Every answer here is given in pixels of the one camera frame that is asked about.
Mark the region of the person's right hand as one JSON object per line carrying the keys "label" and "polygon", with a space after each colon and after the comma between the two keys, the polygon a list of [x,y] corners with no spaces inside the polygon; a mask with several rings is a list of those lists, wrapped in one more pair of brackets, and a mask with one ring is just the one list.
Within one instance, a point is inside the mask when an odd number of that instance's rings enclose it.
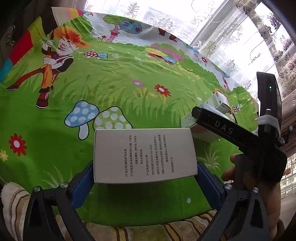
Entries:
{"label": "person's right hand", "polygon": [[281,209],[280,184],[277,183],[274,187],[268,187],[262,182],[256,181],[250,173],[244,173],[243,184],[248,189],[259,188],[269,222],[269,240],[274,240],[278,233],[278,220]]}

